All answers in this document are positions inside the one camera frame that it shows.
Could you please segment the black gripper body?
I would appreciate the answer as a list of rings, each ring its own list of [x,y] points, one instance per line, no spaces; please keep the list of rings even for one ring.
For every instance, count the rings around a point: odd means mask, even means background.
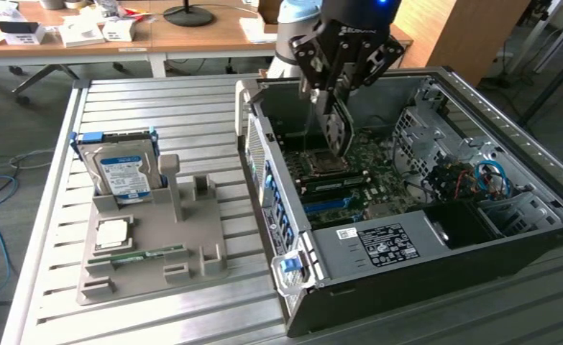
[[[328,0],[322,2],[319,34],[366,34],[387,37],[402,2],[399,0]]]

